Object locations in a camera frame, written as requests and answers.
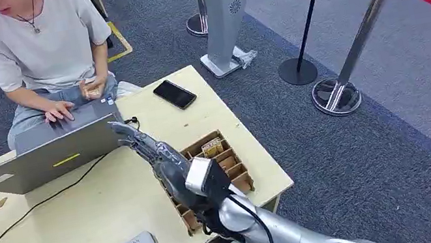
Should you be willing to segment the person's left hand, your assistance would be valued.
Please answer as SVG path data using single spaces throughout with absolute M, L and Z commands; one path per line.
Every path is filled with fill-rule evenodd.
M 93 79 L 80 81 L 80 91 L 86 100 L 95 100 L 102 97 L 107 82 L 107 75 L 97 75 Z

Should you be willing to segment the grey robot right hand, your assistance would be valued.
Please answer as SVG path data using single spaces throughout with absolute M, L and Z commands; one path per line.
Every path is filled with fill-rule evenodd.
M 210 207 L 204 196 L 197 195 L 186 187 L 191 163 L 179 151 L 131 125 L 114 121 L 109 125 L 119 136 L 120 145 L 131 148 L 150 163 L 155 177 L 178 203 L 193 211 L 207 210 Z

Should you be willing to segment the person's right hand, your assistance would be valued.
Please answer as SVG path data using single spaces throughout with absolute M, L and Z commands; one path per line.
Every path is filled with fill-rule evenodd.
M 73 121 L 74 116 L 70 109 L 74 107 L 73 102 L 66 101 L 51 101 L 44 107 L 44 116 L 47 123 L 57 122 L 61 119 Z

